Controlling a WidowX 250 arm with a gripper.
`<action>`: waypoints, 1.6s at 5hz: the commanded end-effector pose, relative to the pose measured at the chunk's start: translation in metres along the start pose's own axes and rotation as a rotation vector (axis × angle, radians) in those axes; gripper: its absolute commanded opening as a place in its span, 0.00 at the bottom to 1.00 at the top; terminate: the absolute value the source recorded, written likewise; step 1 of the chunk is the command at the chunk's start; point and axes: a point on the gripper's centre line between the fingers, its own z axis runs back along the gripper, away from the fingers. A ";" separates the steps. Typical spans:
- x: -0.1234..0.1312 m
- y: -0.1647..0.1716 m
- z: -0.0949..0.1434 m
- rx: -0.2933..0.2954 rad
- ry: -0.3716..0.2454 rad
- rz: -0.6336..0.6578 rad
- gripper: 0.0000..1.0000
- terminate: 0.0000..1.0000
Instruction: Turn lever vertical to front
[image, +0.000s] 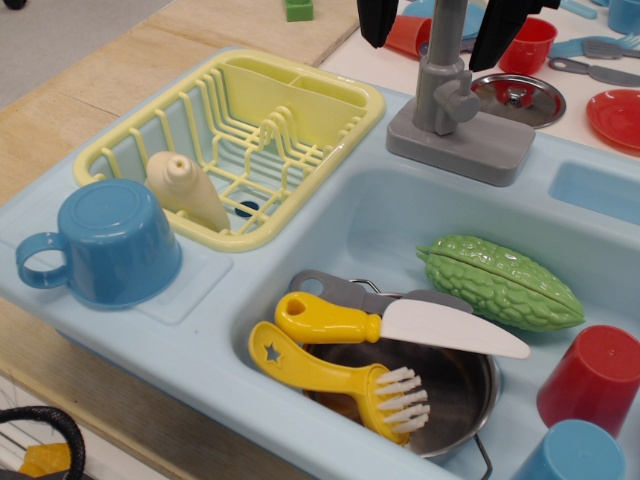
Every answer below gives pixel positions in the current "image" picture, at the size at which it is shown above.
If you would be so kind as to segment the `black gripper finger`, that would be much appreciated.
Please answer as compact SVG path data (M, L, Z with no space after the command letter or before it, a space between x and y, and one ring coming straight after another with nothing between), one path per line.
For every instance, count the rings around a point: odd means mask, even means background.
M398 0L357 0L362 37L374 48L383 47L395 22Z
M529 15L537 15L543 8L557 10L559 6L559 0L490 0L472 50L470 70L493 68Z

